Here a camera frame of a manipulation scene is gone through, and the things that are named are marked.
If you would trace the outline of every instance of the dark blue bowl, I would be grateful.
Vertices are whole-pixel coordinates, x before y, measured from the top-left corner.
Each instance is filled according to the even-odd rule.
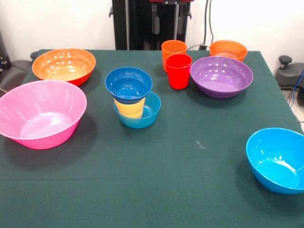
[[[151,77],[135,67],[121,67],[112,70],[105,78],[105,86],[114,99],[120,103],[139,102],[151,91]]]
[[[281,194],[304,192],[304,136],[283,128],[266,128],[247,142],[250,168],[267,189]]]

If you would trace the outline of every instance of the red cup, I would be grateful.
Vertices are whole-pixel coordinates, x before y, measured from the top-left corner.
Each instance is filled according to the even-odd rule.
[[[169,84],[173,89],[184,89],[189,84],[191,56],[174,54],[165,60]]]

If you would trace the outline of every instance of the floor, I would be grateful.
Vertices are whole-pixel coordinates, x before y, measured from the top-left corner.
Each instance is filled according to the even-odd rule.
[[[290,91],[282,90],[282,93],[284,94],[285,98],[287,99]],[[304,131],[304,107],[300,107],[296,101],[297,91],[296,91],[294,97],[295,97],[295,101],[294,101],[294,105],[291,107],[291,110],[293,111],[294,115],[298,118],[299,122],[301,122],[301,127],[302,127],[302,130]]]

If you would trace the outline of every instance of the green tablecloth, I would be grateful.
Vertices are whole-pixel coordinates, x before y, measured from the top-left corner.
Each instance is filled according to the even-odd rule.
[[[302,132],[260,52],[245,60],[253,84],[225,100],[205,96],[192,81],[171,89],[159,51],[91,52],[96,68],[81,86],[87,110],[67,142],[33,151],[0,138],[0,227],[304,226],[304,195],[268,192],[247,164],[245,145],[255,131]],[[122,66],[153,79],[162,107],[149,128],[127,128],[114,111],[104,79]],[[25,82],[33,80],[29,73]]]

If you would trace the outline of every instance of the purple bowl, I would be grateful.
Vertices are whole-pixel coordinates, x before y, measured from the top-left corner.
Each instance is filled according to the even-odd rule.
[[[220,56],[197,60],[191,67],[191,77],[203,93],[219,99],[236,96],[253,81],[253,73],[247,65]]]

